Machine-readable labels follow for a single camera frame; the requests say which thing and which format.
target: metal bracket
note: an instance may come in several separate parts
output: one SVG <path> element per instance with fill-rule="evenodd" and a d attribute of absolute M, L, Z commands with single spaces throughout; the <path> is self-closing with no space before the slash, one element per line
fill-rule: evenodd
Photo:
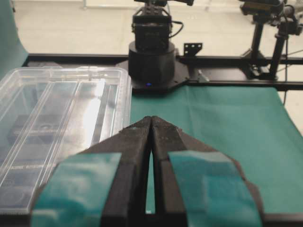
<path fill-rule="evenodd" d="M 184 44 L 184 56 L 194 57 L 203 48 L 203 43 Z"/>

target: black metal frame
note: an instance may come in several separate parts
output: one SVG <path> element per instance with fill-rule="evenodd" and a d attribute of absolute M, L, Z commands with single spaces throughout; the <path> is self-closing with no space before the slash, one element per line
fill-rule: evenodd
<path fill-rule="evenodd" d="M 177 56 L 188 66 L 189 86 L 236 86 L 236 87 L 274 87 L 277 91 L 303 90 L 303 79 L 297 82 L 250 79 L 250 60 L 242 57 L 218 56 Z M 84 54 L 30 54 L 23 66 L 60 65 L 67 68 L 80 66 L 115 67 L 128 60 L 127 55 L 84 55 Z M 267 66 L 271 58 L 255 60 L 258 65 Z M 303 65 L 303 58 L 282 57 L 280 64 Z M 147 215 L 150 223 L 157 224 L 153 214 Z M 303 225 L 303 213 L 265 214 L 265 227 L 298 227 Z"/>

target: green cloth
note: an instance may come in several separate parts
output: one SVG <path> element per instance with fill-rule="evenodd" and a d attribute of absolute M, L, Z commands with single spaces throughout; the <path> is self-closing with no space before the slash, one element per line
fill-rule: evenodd
<path fill-rule="evenodd" d="M 220 152 L 170 152 L 189 227 L 261 227 L 258 208 L 234 163 Z"/>
<path fill-rule="evenodd" d="M 39 196 L 32 227 L 99 227 L 120 153 L 79 154 L 60 163 Z"/>
<path fill-rule="evenodd" d="M 17 33 L 9 0 L 0 0 L 0 80 L 14 68 L 21 67 L 28 54 Z"/>
<path fill-rule="evenodd" d="M 163 96 L 133 95 L 131 121 L 147 115 L 238 160 L 265 212 L 303 212 L 303 138 L 275 89 L 183 86 Z"/>

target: transparent plastic lid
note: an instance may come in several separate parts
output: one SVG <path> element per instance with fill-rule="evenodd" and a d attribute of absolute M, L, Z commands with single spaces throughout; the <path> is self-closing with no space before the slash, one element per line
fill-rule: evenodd
<path fill-rule="evenodd" d="M 129 125 L 131 79 L 118 68 L 19 68 L 0 82 L 0 214 L 27 214 L 66 157 Z"/>

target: black cable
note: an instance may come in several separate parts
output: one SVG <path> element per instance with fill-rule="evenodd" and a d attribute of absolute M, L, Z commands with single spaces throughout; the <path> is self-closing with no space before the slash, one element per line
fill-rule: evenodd
<path fill-rule="evenodd" d="M 181 21 L 175 21 L 175 20 L 173 20 L 172 23 L 181 25 L 181 28 L 180 28 L 175 34 L 171 35 L 169 38 L 175 37 L 175 36 L 178 35 L 178 34 L 182 31 L 182 29 L 184 28 L 184 24 L 183 24 Z"/>
<path fill-rule="evenodd" d="M 285 82 L 287 82 L 288 81 L 288 64 L 287 64 L 287 62 L 288 62 L 288 38 L 289 38 L 289 36 L 288 36 L 288 19 L 287 19 L 287 16 L 286 15 L 284 15 L 284 18 L 285 18 L 285 24 L 286 24 L 286 35 L 287 35 L 287 38 L 286 38 L 286 55 L 285 55 L 285 57 L 286 57 L 286 64 L 285 64 Z M 287 91 L 285 91 L 285 93 L 284 93 L 284 102 L 283 102 L 283 105 L 285 106 L 285 104 L 286 104 L 286 99 L 287 99 Z"/>

